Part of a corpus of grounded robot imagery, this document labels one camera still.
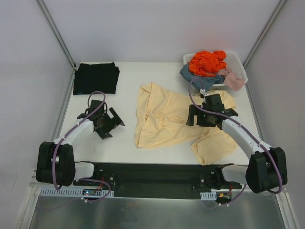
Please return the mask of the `cream yellow t shirt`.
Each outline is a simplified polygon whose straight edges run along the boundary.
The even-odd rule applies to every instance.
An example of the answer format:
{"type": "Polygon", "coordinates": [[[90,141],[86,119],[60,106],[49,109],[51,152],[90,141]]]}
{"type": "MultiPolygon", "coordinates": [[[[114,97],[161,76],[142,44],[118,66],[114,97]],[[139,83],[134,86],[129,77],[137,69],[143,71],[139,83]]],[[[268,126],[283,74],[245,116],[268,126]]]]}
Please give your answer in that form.
{"type": "Polygon", "coordinates": [[[218,127],[186,124],[192,100],[201,104],[199,95],[189,98],[155,83],[143,85],[137,100],[135,145],[160,148],[192,141],[191,149],[201,165],[209,165],[237,149],[237,143],[218,127]]]}

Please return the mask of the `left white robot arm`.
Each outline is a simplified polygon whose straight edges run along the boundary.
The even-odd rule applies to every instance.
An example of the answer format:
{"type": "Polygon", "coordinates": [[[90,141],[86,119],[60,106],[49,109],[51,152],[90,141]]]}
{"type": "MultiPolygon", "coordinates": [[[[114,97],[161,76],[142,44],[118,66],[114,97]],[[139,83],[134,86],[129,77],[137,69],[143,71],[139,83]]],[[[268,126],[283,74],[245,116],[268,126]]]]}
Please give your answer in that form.
{"type": "Polygon", "coordinates": [[[124,126],[115,110],[100,100],[91,100],[89,107],[81,113],[72,128],[64,136],[51,142],[42,142],[36,166],[36,180],[53,184],[56,189],[70,186],[73,181],[83,179],[91,186],[100,182],[101,175],[91,162],[77,162],[74,153],[79,145],[96,133],[102,140],[112,137],[110,131],[124,126]]]}

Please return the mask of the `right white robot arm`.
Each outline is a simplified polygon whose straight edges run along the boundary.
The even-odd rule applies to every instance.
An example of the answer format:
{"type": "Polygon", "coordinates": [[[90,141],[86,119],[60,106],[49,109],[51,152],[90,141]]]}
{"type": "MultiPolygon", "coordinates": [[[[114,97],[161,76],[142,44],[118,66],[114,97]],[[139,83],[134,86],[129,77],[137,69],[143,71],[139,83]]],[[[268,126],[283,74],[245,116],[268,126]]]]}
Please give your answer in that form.
{"type": "Polygon", "coordinates": [[[189,106],[187,125],[218,127],[228,134],[249,159],[247,166],[226,164],[218,167],[214,182],[226,188],[231,182],[247,185],[254,193],[268,191],[279,194],[287,184],[285,152],[272,147],[254,136],[242,123],[238,113],[225,108],[219,94],[207,94],[201,90],[201,105],[189,106]]]}

